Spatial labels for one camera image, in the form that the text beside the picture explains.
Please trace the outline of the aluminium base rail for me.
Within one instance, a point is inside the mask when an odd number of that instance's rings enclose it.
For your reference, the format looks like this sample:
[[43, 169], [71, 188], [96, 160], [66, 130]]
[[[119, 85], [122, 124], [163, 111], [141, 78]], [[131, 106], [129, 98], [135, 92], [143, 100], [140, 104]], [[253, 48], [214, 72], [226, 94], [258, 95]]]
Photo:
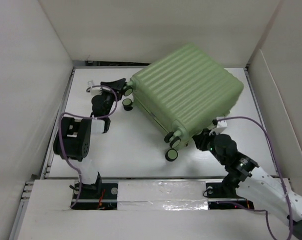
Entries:
[[204, 196], [201, 180], [124, 180], [103, 183], [101, 194], [81, 191], [79, 199], [70, 187], [71, 179], [36, 180], [29, 187], [29, 209], [121, 210], [121, 211], [196, 211], [213, 206]]

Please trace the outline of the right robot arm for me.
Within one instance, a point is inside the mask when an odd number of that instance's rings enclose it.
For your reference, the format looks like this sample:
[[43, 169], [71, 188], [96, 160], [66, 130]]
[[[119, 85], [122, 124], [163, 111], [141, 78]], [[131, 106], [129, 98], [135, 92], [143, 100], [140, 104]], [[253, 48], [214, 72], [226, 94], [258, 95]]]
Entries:
[[285, 183], [269, 175], [256, 161], [237, 149], [227, 134], [204, 129], [193, 136], [195, 146], [209, 151], [228, 173], [222, 181], [222, 192], [235, 194], [259, 204], [289, 227], [291, 235], [302, 240], [302, 196], [288, 190]]

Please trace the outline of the green hard-shell suitcase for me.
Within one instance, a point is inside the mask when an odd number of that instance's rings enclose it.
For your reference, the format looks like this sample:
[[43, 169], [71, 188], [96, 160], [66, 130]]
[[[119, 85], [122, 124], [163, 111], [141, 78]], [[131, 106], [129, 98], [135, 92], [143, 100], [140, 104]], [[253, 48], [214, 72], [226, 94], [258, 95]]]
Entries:
[[167, 161], [213, 119], [227, 116], [243, 83], [193, 43], [188, 43], [135, 73], [124, 87], [126, 111], [138, 107], [169, 144]]

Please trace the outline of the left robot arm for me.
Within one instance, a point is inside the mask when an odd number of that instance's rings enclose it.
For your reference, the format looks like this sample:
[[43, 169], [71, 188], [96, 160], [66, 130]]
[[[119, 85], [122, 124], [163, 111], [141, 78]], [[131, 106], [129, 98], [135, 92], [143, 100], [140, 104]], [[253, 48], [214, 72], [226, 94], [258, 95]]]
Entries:
[[100, 173], [87, 158], [90, 139], [94, 134], [108, 132], [110, 116], [115, 112], [125, 89], [125, 78], [101, 82], [99, 85], [90, 84], [86, 92], [92, 94], [91, 114], [79, 116], [64, 112], [59, 118], [53, 151], [78, 173], [79, 183], [72, 188], [85, 191], [91, 198], [102, 194], [102, 183]]

